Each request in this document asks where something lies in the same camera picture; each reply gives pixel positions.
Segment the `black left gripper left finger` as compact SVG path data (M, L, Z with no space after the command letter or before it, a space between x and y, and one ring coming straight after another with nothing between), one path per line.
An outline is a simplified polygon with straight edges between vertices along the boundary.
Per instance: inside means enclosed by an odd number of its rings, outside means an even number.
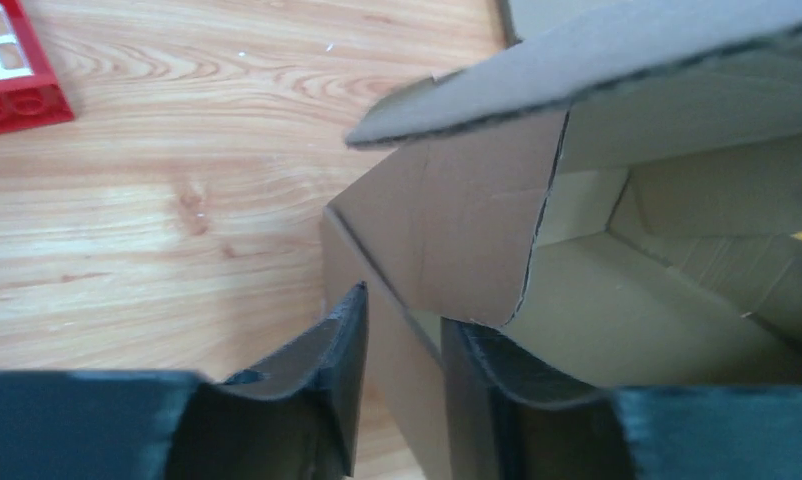
M179 370L0 370L0 479L345 479L368 291L224 381Z

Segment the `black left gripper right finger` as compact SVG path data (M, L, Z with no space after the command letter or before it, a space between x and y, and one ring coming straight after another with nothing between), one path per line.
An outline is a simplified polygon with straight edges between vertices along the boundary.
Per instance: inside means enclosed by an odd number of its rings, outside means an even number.
M802 386L598 388L441 322L456 479L802 479Z

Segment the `brown cardboard box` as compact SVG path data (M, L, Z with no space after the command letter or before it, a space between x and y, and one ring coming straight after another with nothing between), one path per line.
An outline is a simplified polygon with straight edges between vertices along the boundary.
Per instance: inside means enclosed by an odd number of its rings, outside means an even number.
M450 465L441 322L598 388L802 386L802 1L619 1L375 104L321 222L366 368Z

